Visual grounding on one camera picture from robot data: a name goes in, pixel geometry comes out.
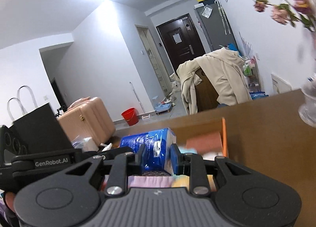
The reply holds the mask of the person left hand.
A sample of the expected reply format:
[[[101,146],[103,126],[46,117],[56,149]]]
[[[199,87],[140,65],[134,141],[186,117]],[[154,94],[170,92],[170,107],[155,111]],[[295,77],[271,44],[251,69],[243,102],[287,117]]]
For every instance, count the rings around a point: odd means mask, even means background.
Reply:
[[[1,214],[4,216],[5,213],[13,212],[14,209],[14,199],[16,195],[12,192],[3,192],[1,193]]]

